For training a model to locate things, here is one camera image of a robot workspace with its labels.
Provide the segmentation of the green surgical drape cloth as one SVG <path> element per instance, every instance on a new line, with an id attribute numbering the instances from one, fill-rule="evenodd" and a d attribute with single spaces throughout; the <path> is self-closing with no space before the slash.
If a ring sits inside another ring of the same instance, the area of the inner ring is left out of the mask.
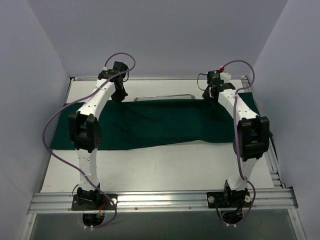
<path id="1" fill-rule="evenodd" d="M 233 143 L 233 113 L 215 100 L 107 101 L 98 119 L 99 150 L 132 150 L 204 141 Z"/>

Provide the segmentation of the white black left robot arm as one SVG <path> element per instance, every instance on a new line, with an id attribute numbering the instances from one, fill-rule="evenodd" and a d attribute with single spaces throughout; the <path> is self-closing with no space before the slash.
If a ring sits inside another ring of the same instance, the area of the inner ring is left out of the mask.
<path id="1" fill-rule="evenodd" d="M 99 117 L 107 101 L 121 102 L 128 95 L 124 88 L 127 73 L 119 75 L 118 69 L 103 69 L 98 75 L 92 96 L 68 116 L 68 128 L 71 142 L 76 149 L 80 182 L 76 192 L 79 200 L 90 210 L 100 206 L 101 196 L 97 188 L 100 182 L 97 175 L 97 151 L 103 141 L 103 131 Z"/>

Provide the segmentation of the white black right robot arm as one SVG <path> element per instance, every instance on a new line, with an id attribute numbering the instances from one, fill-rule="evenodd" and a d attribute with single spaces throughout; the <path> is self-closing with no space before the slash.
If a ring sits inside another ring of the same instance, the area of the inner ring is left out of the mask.
<path id="1" fill-rule="evenodd" d="M 225 181 L 222 193 L 223 203 L 232 207 L 247 198 L 252 171 L 269 149 L 270 121 L 253 111 L 229 82 L 209 83 L 202 97 L 224 107 L 233 119 L 237 165 Z"/>

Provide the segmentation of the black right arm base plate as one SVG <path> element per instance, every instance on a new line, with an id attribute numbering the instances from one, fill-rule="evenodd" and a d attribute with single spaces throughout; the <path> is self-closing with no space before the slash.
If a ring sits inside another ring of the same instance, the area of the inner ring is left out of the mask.
<path id="1" fill-rule="evenodd" d="M 248 208 L 252 203 L 250 194 L 245 191 L 209 191 L 206 198 L 209 208 Z"/>

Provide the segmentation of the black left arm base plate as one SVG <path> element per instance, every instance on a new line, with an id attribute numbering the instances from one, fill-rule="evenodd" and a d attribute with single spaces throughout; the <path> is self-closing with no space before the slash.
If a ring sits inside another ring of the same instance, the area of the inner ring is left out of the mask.
<path id="1" fill-rule="evenodd" d="M 103 194 L 97 193 L 97 196 L 95 199 L 92 200 L 86 200 L 78 197 L 77 194 L 73 196 L 71 210 L 72 211 L 98 211 L 98 210 L 115 210 L 116 204 L 118 201 L 118 195 L 115 193 L 108 193 L 108 197 L 114 202 L 114 204 L 111 203 L 110 200 L 108 200 Z"/>

